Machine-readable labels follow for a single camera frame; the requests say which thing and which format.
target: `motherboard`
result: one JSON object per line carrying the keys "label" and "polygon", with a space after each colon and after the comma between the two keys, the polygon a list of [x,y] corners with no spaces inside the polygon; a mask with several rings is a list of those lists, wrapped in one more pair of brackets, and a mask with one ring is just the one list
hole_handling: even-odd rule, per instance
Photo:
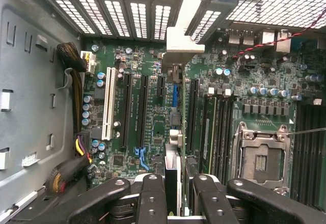
{"label": "motherboard", "polygon": [[322,99],[325,56],[300,46],[237,55],[242,49],[207,45],[184,67],[183,86],[161,72],[163,44],[90,40],[86,51],[96,55],[96,67],[85,78],[83,125],[97,168],[92,186],[152,172],[171,130],[183,132],[185,103],[185,151],[200,173],[287,194],[295,154],[287,133],[297,130],[298,103]]}

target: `purple wire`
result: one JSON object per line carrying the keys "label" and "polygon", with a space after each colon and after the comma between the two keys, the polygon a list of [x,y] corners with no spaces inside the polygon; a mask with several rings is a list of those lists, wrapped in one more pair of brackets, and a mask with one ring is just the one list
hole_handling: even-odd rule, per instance
{"label": "purple wire", "polygon": [[80,136],[78,135],[77,138],[78,138],[78,144],[79,144],[80,148],[81,148],[82,151],[85,153],[86,151],[85,151],[85,149],[84,149],[84,147],[83,147],[83,145],[82,145],[82,140],[80,139]]}

